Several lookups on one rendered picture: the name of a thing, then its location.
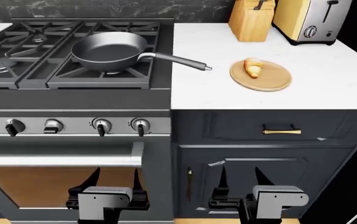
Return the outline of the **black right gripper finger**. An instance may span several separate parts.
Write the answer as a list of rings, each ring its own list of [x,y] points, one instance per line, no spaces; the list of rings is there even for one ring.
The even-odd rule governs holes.
[[[219,190],[228,189],[227,177],[226,177],[226,168],[223,166],[221,171],[221,176],[219,180],[219,184],[217,186]]]
[[[274,186],[274,183],[271,180],[269,180],[258,167],[255,167],[255,176],[258,185]]]

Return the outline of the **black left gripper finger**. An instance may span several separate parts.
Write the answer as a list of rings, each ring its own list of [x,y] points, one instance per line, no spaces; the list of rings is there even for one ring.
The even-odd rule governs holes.
[[[135,169],[134,180],[133,180],[133,193],[134,194],[143,194],[144,192],[145,191],[143,190],[143,188],[141,186],[140,179],[139,179],[138,169]]]
[[[100,167],[98,167],[82,184],[69,189],[69,193],[80,193],[86,188],[96,186],[100,175]]]

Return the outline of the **black and silver stove knob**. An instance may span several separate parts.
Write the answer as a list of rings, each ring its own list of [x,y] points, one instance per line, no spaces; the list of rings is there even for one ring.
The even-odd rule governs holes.
[[[57,119],[48,119],[44,123],[44,134],[57,134],[64,129],[64,125]]]
[[[11,137],[14,137],[17,134],[23,132],[26,129],[26,126],[18,119],[9,119],[6,121],[5,129]]]
[[[97,118],[92,121],[93,128],[100,137],[104,137],[112,130],[112,123],[107,119]]]
[[[130,125],[141,138],[150,130],[150,122],[144,118],[135,118],[131,121]]]

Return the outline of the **grey gas stove range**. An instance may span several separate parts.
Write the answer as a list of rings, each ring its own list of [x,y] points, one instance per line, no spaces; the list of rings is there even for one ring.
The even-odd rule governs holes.
[[[173,52],[174,21],[171,18],[14,18],[9,27],[21,21],[157,22],[160,28],[156,52]],[[9,119],[18,119],[26,126],[16,136],[44,134],[45,121],[57,119],[64,125],[57,134],[98,135],[92,121],[102,118],[112,123],[108,134],[139,137],[130,123],[135,118],[144,118],[150,122],[150,130],[144,136],[167,135],[171,141],[172,63],[152,59],[149,89],[0,89],[0,134],[9,136],[5,129]]]

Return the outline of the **black wide stove grate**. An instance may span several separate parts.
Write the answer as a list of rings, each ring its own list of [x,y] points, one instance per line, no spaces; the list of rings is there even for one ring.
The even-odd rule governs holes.
[[[157,22],[98,22],[99,27],[94,30],[95,34],[105,32],[127,32],[140,35],[147,41],[145,52],[156,52],[160,24]],[[126,88],[126,89],[149,89],[153,59],[143,58],[135,65],[125,69],[121,75],[101,76],[98,82],[93,83],[97,88]]]
[[[0,61],[15,61],[13,70],[0,73],[0,89],[18,89],[18,83],[50,54],[80,23],[21,21],[0,31]],[[31,32],[42,31],[47,40],[33,42]]]

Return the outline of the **golden brown croissant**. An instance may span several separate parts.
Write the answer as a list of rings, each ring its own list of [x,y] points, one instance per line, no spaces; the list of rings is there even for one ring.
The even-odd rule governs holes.
[[[245,59],[243,64],[245,72],[251,78],[258,78],[263,69],[263,66],[263,61],[252,57]]]

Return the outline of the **black narrow stove grate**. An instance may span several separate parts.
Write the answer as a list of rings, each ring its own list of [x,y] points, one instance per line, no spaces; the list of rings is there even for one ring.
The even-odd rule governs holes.
[[[81,66],[70,51],[76,42],[92,35],[99,26],[99,23],[80,22],[74,31],[18,83],[18,87],[35,90],[95,87],[92,84],[98,82],[103,74]]]

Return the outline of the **dark grey frying pan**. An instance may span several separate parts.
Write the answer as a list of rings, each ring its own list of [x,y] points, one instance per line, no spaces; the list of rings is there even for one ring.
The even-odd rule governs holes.
[[[147,41],[127,32],[105,32],[86,37],[72,46],[71,54],[79,63],[98,72],[120,72],[143,58],[155,58],[198,70],[212,70],[205,63],[159,52],[145,52]]]

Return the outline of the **grey oven door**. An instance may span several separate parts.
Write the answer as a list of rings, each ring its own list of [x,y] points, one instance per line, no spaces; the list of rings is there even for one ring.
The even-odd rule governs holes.
[[[145,144],[141,167],[100,167],[96,186],[133,188],[138,169],[149,210],[124,210],[119,224],[171,223],[173,187],[171,141],[167,135],[0,134],[0,151],[42,148],[107,147]],[[12,224],[76,224],[78,210],[66,207],[69,189],[82,184],[98,167],[0,167],[0,214]]]

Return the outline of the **dark blue cabinet door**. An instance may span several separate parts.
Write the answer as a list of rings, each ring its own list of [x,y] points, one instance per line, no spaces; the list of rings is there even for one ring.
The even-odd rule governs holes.
[[[245,198],[257,185],[255,167],[275,185],[292,185],[303,190],[313,203],[341,168],[353,148],[216,148],[181,147],[179,157],[178,217],[237,218],[233,209],[211,210],[208,206],[226,168],[229,197]],[[186,198],[187,168],[193,170],[191,201]]]

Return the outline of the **dark blue drawer front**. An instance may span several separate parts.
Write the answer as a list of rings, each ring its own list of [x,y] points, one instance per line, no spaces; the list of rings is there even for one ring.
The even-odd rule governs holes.
[[[223,141],[316,141],[344,136],[356,118],[348,112],[323,111],[231,111],[212,113],[205,136]],[[301,134],[263,135],[262,125],[269,129],[288,130],[290,124]]]

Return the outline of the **round wooden plate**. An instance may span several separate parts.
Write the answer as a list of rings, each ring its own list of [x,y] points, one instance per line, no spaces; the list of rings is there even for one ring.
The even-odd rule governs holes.
[[[291,84],[292,75],[286,68],[269,61],[261,62],[263,68],[257,78],[247,74],[244,61],[238,61],[231,66],[230,76],[239,85],[255,91],[280,91]]]

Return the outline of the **wooden knife block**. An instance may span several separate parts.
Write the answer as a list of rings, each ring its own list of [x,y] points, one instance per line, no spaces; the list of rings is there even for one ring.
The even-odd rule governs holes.
[[[239,42],[265,42],[272,26],[275,0],[263,3],[261,10],[253,8],[258,0],[235,0],[228,25]]]

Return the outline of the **silver and yellow toaster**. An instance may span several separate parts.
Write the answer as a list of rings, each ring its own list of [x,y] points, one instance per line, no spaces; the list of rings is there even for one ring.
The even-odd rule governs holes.
[[[272,25],[294,46],[336,42],[353,0],[276,0]]]

